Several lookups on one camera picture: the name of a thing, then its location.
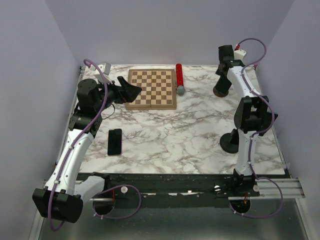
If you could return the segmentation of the purple-cased black phone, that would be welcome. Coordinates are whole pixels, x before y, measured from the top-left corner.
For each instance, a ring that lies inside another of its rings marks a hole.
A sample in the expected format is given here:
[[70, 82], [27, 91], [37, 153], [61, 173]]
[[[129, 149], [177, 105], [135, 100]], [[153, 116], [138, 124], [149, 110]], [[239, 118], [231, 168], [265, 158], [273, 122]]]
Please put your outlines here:
[[122, 154], [122, 129], [110, 129], [108, 131], [107, 155], [120, 156]]

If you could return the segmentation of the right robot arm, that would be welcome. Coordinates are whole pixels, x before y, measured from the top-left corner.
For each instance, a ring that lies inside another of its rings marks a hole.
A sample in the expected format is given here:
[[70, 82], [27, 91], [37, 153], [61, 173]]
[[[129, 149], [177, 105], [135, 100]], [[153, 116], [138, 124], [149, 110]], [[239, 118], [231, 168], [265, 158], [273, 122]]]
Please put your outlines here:
[[232, 45], [218, 48], [219, 76], [213, 93], [224, 98], [233, 87], [239, 96], [239, 104], [234, 114], [235, 128], [221, 136], [221, 148], [230, 154], [238, 154], [229, 190], [232, 196], [241, 196], [251, 191], [256, 182], [254, 172], [255, 148], [258, 136], [267, 132], [277, 114], [268, 111], [269, 98], [262, 96], [248, 79], [245, 65]]

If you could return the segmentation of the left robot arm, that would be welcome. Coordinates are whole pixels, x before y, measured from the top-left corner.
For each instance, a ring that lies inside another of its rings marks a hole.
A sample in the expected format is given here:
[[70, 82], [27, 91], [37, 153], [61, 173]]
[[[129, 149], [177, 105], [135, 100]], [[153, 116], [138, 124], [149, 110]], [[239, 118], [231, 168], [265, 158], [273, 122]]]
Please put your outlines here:
[[77, 177], [85, 154], [96, 137], [103, 121], [101, 113], [112, 104], [132, 103], [142, 88], [129, 84], [119, 76], [120, 85], [94, 79], [81, 80], [77, 85], [76, 109], [70, 118], [67, 139], [60, 159], [43, 188], [37, 188], [32, 200], [40, 215], [49, 221], [75, 223], [80, 218], [83, 206], [92, 197], [107, 197], [111, 191], [108, 176], [90, 174], [77, 184]]

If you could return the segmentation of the brown round phone stand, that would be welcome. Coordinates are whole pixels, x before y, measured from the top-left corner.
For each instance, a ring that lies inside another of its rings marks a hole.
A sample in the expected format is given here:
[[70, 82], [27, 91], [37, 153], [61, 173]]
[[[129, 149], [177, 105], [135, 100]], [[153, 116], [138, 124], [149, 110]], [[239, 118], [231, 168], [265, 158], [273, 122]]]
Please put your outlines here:
[[224, 98], [226, 97], [228, 94], [229, 94], [229, 91], [223, 93], [223, 92], [220, 92], [219, 90], [216, 89], [216, 87], [214, 87], [212, 89], [213, 93], [215, 96], [219, 97], [219, 98]]

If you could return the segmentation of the black round phone stand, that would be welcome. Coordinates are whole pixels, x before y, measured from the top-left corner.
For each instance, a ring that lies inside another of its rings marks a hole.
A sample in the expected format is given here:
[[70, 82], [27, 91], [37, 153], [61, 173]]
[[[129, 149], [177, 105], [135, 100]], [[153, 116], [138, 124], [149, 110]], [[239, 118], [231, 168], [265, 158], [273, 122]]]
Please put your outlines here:
[[231, 133], [225, 133], [221, 136], [219, 144], [225, 152], [229, 154], [236, 154], [239, 151], [239, 145], [230, 144], [230, 139]]

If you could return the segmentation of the wooden chessboard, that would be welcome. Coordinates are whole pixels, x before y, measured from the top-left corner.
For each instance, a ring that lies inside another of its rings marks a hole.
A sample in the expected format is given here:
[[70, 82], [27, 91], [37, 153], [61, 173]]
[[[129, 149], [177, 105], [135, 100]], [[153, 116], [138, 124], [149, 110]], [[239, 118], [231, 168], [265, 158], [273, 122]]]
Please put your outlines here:
[[128, 83], [141, 92], [127, 110], [176, 110], [176, 73], [174, 69], [130, 69]]

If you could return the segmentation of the red handled microphone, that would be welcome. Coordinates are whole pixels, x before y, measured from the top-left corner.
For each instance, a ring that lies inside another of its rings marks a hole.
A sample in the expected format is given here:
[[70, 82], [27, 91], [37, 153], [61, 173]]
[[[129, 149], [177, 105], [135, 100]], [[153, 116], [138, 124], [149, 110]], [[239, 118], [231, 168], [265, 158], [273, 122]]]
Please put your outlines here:
[[185, 87], [184, 87], [184, 76], [183, 76], [183, 68], [181, 63], [177, 63], [175, 65], [175, 73], [176, 73], [176, 93], [179, 96], [183, 96], [185, 94]]

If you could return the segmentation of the black front mounting rail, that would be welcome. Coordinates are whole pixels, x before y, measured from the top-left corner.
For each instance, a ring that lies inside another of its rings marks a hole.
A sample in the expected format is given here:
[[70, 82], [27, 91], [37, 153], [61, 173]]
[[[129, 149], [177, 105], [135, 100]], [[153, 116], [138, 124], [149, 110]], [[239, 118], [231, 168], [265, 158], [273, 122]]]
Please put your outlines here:
[[227, 208], [229, 200], [258, 197], [252, 177], [239, 180], [232, 174], [147, 174], [147, 173], [80, 173], [78, 180], [91, 176], [104, 180], [104, 190], [127, 186], [127, 191], [116, 189], [96, 195], [93, 205], [105, 208], [149, 209], [168, 208]]

